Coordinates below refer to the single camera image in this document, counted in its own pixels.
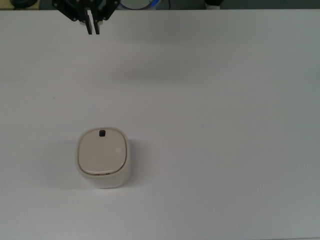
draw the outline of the white cylindrical object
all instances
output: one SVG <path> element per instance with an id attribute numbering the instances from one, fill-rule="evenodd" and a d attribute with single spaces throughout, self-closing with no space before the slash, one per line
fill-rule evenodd
<path id="1" fill-rule="evenodd" d="M 119 187 L 130 176 L 129 140 L 114 127 L 88 130 L 78 141 L 75 160 L 79 173 L 95 187 Z"/>

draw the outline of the white table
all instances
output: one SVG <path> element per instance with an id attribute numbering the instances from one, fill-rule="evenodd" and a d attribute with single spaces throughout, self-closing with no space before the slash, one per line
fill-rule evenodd
<path id="1" fill-rule="evenodd" d="M 0 12 L 0 239 L 320 236 L 320 10 Z M 87 129 L 132 177 L 94 189 Z"/>

